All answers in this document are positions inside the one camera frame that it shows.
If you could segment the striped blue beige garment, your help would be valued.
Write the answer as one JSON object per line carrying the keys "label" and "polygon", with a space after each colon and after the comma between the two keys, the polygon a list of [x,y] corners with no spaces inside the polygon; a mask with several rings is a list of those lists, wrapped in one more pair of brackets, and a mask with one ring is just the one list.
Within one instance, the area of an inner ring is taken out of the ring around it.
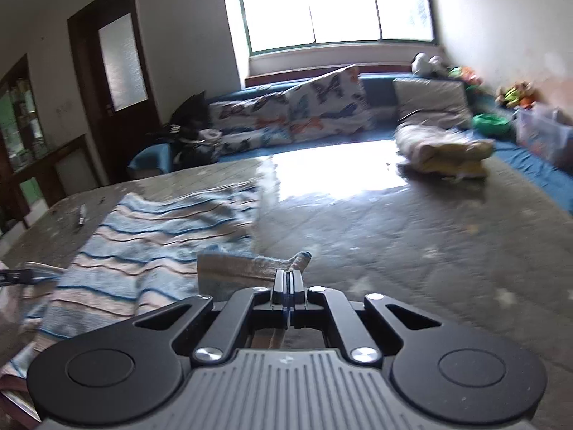
{"label": "striped blue beige garment", "polygon": [[257,256],[259,190],[239,182],[163,202],[128,193],[65,268],[27,260],[32,280],[1,290],[1,373],[25,378],[51,345],[198,292],[209,269],[264,285],[312,259]]}

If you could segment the black clear pen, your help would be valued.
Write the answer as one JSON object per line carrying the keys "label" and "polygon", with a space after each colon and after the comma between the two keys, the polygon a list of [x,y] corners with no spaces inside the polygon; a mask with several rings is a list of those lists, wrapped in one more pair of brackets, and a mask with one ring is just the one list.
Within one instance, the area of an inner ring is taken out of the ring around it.
{"label": "black clear pen", "polygon": [[80,205],[78,212],[78,222],[77,222],[77,225],[79,227],[83,227],[86,224],[86,214],[87,214],[86,204]]}

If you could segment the dark wooden display cabinet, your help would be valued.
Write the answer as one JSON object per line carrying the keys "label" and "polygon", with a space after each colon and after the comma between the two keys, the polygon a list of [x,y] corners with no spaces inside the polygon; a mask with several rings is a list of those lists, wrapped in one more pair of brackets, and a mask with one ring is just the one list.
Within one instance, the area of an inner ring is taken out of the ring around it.
{"label": "dark wooden display cabinet", "polygon": [[28,60],[21,59],[1,79],[1,233],[19,222],[25,228],[33,205],[42,200],[48,207],[67,193],[56,165],[79,152],[98,187],[103,182],[88,149],[85,135],[56,148],[45,141],[31,86]]}

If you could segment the grey quilted star mat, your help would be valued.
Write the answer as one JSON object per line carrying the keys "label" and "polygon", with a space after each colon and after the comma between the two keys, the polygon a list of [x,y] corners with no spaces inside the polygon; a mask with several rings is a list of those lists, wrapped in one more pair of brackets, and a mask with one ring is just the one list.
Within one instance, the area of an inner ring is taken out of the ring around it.
{"label": "grey quilted star mat", "polygon": [[[4,255],[64,267],[120,198],[152,200],[258,179],[255,249],[313,258],[305,278],[352,299],[382,292],[503,334],[544,361],[541,427],[572,423],[572,219],[500,159],[483,182],[400,169],[392,142],[302,149],[184,170],[71,196]],[[86,204],[86,224],[77,225]]]}

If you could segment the blue chair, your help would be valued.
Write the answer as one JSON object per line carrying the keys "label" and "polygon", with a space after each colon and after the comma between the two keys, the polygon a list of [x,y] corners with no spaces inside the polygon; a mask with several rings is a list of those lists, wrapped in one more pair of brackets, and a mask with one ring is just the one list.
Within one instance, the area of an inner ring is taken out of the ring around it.
{"label": "blue chair", "polygon": [[129,163],[133,179],[143,179],[173,171],[173,153],[169,144],[157,144],[139,152]]}

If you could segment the butterfly print pillow left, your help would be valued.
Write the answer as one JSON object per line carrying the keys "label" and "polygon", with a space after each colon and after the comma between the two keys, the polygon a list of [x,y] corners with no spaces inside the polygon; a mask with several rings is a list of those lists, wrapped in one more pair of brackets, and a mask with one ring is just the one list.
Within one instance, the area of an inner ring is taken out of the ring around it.
{"label": "butterfly print pillow left", "polygon": [[221,133],[224,156],[292,143],[285,94],[273,93],[209,106],[211,125]]}

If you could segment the butterfly print pillow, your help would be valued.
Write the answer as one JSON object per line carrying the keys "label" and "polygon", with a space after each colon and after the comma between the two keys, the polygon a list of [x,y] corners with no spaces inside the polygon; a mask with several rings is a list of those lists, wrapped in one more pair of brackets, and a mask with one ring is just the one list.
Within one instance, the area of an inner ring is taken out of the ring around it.
{"label": "butterfly print pillow", "polygon": [[288,89],[285,98],[289,132],[295,143],[349,136],[375,127],[356,65],[302,82]]}
{"label": "butterfly print pillow", "polygon": [[292,143],[285,94],[273,93],[209,106],[211,125],[221,133],[224,156]]}

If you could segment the folded beige yellow cloth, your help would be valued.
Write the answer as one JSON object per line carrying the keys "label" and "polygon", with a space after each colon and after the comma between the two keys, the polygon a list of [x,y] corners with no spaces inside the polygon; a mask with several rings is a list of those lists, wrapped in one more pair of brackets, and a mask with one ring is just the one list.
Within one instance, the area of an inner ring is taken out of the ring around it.
{"label": "folded beige yellow cloth", "polygon": [[484,161],[495,152],[495,142],[473,139],[456,129],[402,124],[394,132],[398,152],[418,173],[460,179],[484,179]]}

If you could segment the butterfly print pillow right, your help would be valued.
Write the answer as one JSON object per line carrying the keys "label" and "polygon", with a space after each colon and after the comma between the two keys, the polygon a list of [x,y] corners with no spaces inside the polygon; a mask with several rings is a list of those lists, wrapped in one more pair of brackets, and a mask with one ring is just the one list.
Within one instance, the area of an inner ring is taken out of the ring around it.
{"label": "butterfly print pillow right", "polygon": [[349,136],[375,127],[356,65],[302,82],[288,89],[285,98],[289,132],[295,143]]}

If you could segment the grey white cushion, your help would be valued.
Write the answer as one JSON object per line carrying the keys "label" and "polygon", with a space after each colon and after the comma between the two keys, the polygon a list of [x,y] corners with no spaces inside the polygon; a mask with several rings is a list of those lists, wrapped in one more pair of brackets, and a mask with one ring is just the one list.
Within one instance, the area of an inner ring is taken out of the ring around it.
{"label": "grey white cushion", "polygon": [[444,129],[469,129],[473,114],[461,82],[393,80],[399,124],[421,124]]}

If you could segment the green plastic basin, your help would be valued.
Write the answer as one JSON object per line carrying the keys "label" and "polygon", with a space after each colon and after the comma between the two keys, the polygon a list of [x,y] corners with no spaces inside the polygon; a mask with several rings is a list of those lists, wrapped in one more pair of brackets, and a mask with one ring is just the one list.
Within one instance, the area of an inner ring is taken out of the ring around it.
{"label": "green plastic basin", "polygon": [[502,137],[512,129],[512,123],[509,119],[493,114],[474,115],[472,125],[480,134],[494,138]]}

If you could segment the white black plush toy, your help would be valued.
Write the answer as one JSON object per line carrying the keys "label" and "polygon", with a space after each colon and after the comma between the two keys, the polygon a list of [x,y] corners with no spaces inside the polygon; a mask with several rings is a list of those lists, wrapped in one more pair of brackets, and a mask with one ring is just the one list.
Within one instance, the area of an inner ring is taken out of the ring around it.
{"label": "white black plush toy", "polygon": [[449,70],[440,56],[419,52],[412,60],[412,74],[423,78],[446,78]]}

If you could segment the dark wooden door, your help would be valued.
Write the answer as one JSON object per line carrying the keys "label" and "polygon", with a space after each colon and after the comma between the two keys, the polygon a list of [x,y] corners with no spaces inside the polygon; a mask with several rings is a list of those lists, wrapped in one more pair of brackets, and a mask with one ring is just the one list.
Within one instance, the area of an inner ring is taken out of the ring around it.
{"label": "dark wooden door", "polygon": [[111,183],[160,129],[136,0],[94,0],[67,20],[90,134]]}

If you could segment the clear plastic storage box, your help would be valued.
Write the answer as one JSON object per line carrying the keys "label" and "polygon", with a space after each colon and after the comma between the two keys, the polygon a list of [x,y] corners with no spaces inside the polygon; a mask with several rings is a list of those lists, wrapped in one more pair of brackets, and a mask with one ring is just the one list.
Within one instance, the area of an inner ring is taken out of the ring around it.
{"label": "clear plastic storage box", "polygon": [[572,119],[558,108],[535,103],[517,110],[517,142],[563,170],[572,169]]}

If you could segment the colourful plush toys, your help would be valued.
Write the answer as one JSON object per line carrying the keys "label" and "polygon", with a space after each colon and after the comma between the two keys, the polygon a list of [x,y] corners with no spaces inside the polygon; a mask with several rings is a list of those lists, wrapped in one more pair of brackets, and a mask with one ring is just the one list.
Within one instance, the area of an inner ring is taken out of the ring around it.
{"label": "colourful plush toys", "polygon": [[531,109],[535,103],[535,88],[531,82],[515,82],[513,86],[497,89],[495,104],[506,109]]}

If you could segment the window with green frame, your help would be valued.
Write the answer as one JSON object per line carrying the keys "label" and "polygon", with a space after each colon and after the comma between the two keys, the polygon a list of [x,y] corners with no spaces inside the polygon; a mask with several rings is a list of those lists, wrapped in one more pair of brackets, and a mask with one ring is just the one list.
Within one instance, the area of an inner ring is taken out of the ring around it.
{"label": "window with green frame", "polygon": [[432,43],[430,0],[239,0],[253,54],[353,43]]}

